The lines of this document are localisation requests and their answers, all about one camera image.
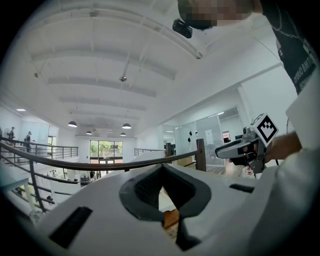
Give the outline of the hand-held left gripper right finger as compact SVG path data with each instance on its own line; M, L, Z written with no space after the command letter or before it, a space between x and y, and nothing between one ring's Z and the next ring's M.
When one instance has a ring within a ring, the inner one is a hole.
M168 164L167 187L182 201L176 241L162 246L165 256L258 256L281 241L278 168L259 179L227 177Z

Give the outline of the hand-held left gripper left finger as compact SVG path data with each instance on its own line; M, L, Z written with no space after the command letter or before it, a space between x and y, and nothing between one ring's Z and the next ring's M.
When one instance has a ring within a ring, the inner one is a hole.
M128 180L151 170L151 166L114 174L95 181L47 213L36 225L50 235L78 208L92 213L68 248L52 242L56 255L68 256L179 256L183 251L160 222L141 221L130 214L120 200L120 189Z

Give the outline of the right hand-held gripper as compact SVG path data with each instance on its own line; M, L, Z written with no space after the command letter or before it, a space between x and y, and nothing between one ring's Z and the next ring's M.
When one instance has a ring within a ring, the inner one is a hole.
M271 147L278 128L267 113L260 114L251 124L243 129L242 139L224 144L215 149L220 159L245 157L245 164L253 173L261 174L265 169L265 157Z

